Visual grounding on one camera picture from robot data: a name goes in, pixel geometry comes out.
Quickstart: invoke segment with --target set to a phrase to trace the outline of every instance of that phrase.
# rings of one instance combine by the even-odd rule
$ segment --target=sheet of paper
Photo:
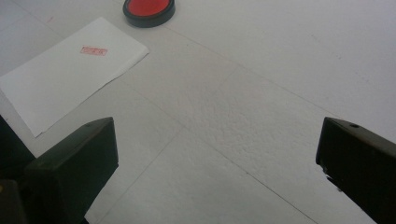
[[[148,53],[99,18],[0,77],[0,89],[37,137]]]

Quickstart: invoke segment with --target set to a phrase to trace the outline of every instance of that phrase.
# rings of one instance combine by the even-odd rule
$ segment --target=tiled surface
[[[152,29],[121,0],[0,0],[0,76],[105,17],[150,55],[37,139],[115,119],[120,167],[91,223],[374,223],[315,165],[325,116],[396,141],[393,1],[176,0]]]

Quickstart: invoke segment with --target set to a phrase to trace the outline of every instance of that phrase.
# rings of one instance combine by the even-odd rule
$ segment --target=table surface
[[[396,141],[396,2],[176,0],[130,26],[121,0],[0,0],[0,76],[98,17],[150,54],[34,138],[39,156],[115,120],[120,167],[90,223],[374,223],[315,164],[325,117]]]

